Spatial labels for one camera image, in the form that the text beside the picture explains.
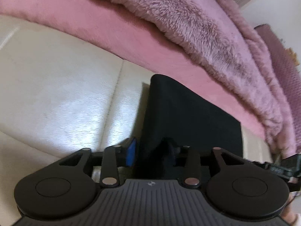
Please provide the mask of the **person's hand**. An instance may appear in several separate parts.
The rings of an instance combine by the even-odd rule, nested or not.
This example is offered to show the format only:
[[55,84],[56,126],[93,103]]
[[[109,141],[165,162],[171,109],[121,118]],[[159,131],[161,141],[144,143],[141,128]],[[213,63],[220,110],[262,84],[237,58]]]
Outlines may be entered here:
[[292,192],[284,210],[281,213],[281,218],[288,223],[288,225],[300,225],[300,208],[294,206],[294,201],[299,203],[300,206],[300,181],[297,178],[291,178],[288,182],[289,188]]

